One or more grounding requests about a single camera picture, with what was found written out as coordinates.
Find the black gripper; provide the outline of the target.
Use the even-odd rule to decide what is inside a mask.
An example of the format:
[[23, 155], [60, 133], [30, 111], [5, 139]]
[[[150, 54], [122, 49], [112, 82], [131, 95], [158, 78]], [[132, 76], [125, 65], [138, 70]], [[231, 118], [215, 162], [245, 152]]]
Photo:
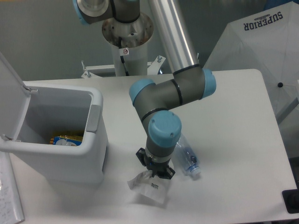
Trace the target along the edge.
[[145, 149], [142, 147], [136, 152], [136, 156], [142, 165], [146, 165], [146, 168], [152, 171], [151, 176], [170, 180], [175, 175], [175, 170], [169, 166], [170, 160], [154, 162], [151, 157], [145, 155]]

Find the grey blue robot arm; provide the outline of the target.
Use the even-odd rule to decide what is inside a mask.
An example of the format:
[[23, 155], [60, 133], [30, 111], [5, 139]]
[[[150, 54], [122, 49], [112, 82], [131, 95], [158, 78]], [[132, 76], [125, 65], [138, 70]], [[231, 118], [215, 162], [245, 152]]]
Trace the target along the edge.
[[75, 0], [73, 5], [83, 24], [103, 23], [102, 33], [112, 47], [118, 76], [147, 73], [142, 47], [154, 29], [159, 31], [173, 78], [159, 84], [141, 79], [131, 85], [129, 95], [147, 134], [146, 146], [136, 156], [152, 176], [171, 179], [175, 172], [169, 161], [182, 128], [171, 110], [216, 90], [214, 75], [198, 63], [178, 2], [149, 1], [152, 18], [140, 11], [138, 0]]

